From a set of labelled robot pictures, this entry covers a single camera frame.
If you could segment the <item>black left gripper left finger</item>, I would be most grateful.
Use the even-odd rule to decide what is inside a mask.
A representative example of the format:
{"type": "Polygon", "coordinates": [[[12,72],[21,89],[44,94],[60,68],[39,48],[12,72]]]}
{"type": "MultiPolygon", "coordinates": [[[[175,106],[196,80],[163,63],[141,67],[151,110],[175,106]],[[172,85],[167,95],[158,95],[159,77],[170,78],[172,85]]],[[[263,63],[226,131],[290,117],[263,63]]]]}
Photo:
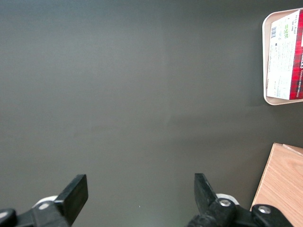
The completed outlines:
{"type": "Polygon", "coordinates": [[[57,196],[45,197],[23,214],[0,210],[2,227],[71,227],[88,200],[87,176],[77,175],[57,196]]]}

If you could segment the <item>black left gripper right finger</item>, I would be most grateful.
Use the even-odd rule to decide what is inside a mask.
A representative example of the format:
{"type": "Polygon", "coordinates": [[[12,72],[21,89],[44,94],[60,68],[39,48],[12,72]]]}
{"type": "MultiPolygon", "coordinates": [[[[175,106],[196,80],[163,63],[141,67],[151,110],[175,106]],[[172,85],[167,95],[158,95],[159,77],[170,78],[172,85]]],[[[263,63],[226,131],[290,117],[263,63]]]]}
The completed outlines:
{"type": "Polygon", "coordinates": [[[276,207],[254,205],[250,210],[226,194],[216,194],[206,176],[195,174],[194,195],[199,214],[188,227],[291,227],[291,222],[276,207]]]}

